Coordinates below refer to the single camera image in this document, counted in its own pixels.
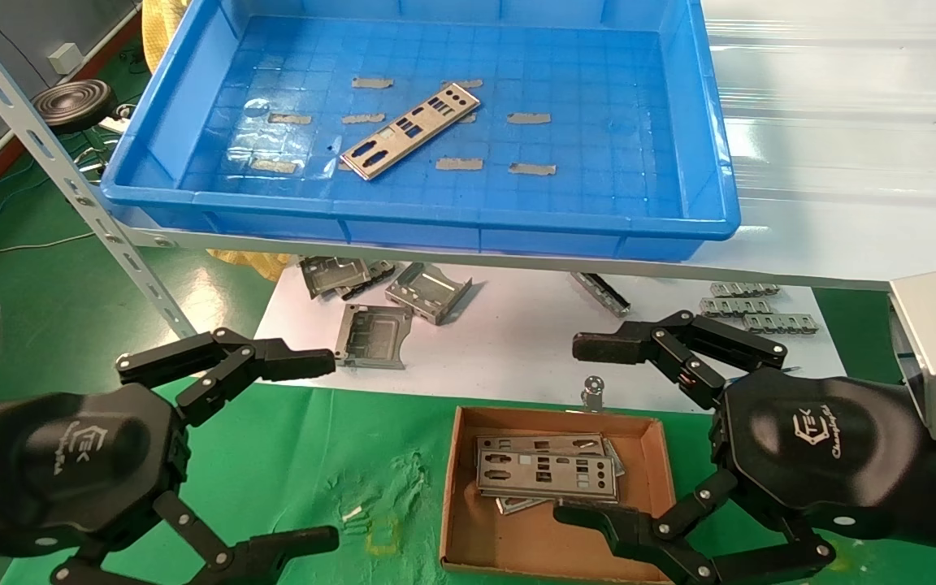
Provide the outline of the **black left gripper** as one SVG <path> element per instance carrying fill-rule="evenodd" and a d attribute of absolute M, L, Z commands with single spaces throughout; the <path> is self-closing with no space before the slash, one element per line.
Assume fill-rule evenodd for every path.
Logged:
<path fill-rule="evenodd" d="M 112 392 L 0 402 L 0 557 L 81 547 L 56 567 L 53 584 L 146 584 L 102 563 L 160 519 L 204 561 L 189 584 L 275 584 L 291 560 L 335 551 L 333 526 L 229 547 L 175 494 L 190 457 L 185 423 L 207 422 L 258 380 L 335 370 L 330 349 L 290 349 L 282 338 L 219 328 L 119 357 L 120 382 L 130 384 Z M 194 374 L 201 378 L 179 393 L 175 409 L 149 389 Z"/>

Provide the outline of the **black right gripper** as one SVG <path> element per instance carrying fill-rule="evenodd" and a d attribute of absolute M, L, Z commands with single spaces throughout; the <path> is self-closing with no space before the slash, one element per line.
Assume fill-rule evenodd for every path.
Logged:
<path fill-rule="evenodd" d="M 783 374 L 783 344 L 690 311 L 577 333 L 572 354 L 651 363 L 700 409 L 718 407 L 714 452 L 738 474 L 718 470 L 661 516 L 558 500 L 554 519 L 598 531 L 614 557 L 651 564 L 675 584 L 778 584 L 834 562 L 835 549 L 811 526 L 854 540 L 936 544 L 936 440 L 906 389 Z M 725 389 L 703 356 L 754 373 Z M 688 536 L 736 496 L 785 541 L 703 555 Z"/>

